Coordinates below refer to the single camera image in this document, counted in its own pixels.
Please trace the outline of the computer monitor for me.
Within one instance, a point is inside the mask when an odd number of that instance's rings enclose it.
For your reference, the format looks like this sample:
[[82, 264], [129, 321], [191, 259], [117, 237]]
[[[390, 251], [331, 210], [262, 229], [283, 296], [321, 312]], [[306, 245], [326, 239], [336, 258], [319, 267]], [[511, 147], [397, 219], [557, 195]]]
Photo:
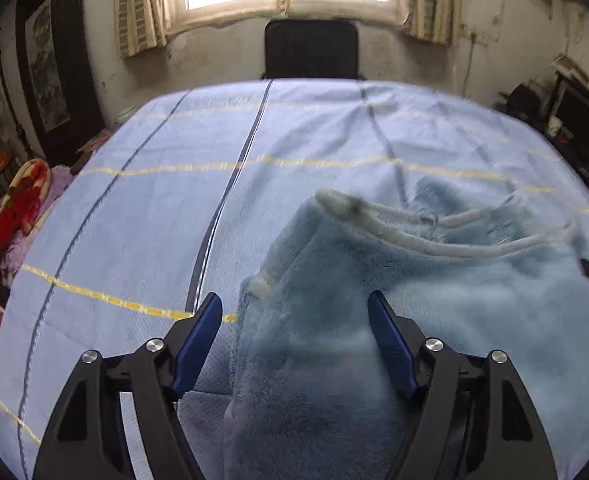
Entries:
[[589, 160], [589, 99], [585, 94], [564, 82], [551, 114], [571, 134], [573, 150]]

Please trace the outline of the blue fleece zip jacket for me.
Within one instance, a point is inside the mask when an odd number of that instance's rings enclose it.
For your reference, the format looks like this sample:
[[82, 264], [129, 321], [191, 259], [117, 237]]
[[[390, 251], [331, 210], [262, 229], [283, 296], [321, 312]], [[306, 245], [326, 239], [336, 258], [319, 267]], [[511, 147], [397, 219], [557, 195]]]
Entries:
[[244, 281], [225, 414], [228, 479], [380, 479], [410, 426], [367, 300], [458, 351], [508, 353], [561, 478], [589, 459], [589, 254], [572, 220], [518, 197], [479, 208], [422, 179], [394, 209], [307, 200]]

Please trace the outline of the left checked curtain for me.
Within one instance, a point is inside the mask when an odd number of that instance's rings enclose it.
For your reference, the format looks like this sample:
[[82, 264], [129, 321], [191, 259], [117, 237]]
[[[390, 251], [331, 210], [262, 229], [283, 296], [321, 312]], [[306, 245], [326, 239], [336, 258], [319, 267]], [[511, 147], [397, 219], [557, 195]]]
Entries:
[[168, 44], [166, 0], [113, 0], [116, 54], [121, 60]]

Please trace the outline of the red floral blanket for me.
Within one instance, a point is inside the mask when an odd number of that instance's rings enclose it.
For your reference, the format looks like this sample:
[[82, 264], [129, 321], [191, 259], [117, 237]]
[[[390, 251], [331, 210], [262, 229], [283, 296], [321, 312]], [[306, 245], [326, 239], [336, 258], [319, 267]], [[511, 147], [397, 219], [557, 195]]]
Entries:
[[28, 236], [48, 194], [52, 172], [40, 158], [25, 162], [0, 201], [0, 256], [8, 249], [14, 234]]

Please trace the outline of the blue striped bed sheet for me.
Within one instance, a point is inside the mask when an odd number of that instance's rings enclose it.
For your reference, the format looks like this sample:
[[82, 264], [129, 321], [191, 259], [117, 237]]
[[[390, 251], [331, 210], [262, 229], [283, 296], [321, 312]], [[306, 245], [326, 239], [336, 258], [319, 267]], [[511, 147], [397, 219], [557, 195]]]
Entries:
[[[515, 196], [540, 222], [572, 220], [589, 250], [589, 192], [552, 146], [524, 122], [447, 93], [260, 80], [143, 106], [59, 198], [11, 286], [0, 326], [0, 468], [36, 479], [50, 415], [85, 351], [132, 353], [214, 292], [221, 327], [174, 408], [200, 479], [228, 479], [244, 281], [318, 191], [407, 209], [425, 178], [479, 208]], [[120, 400], [132, 479], [155, 479], [134, 399]], [[570, 479], [589, 479], [589, 459]]]

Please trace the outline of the black chair behind bed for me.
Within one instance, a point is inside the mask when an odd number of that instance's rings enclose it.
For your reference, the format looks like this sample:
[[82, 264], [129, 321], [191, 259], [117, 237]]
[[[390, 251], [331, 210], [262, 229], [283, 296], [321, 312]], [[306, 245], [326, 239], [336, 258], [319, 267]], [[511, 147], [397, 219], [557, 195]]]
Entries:
[[263, 79], [358, 80], [359, 39], [346, 20], [273, 20], [264, 28]]

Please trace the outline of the black computer desk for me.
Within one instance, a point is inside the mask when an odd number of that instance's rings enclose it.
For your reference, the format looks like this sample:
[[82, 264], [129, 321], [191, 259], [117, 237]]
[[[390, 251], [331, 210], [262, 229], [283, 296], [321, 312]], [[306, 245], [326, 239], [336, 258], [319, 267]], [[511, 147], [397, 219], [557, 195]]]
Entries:
[[495, 110], [525, 122], [541, 133], [589, 188], [589, 89], [559, 73], [549, 97], [531, 84], [501, 92]]

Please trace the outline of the dark framed wall painting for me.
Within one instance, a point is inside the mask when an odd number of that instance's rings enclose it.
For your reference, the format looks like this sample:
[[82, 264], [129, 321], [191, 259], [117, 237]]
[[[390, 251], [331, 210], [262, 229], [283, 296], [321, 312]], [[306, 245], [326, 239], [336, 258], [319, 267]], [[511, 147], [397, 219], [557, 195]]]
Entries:
[[48, 164], [71, 166], [104, 128], [83, 0], [17, 0], [16, 47], [26, 105]]

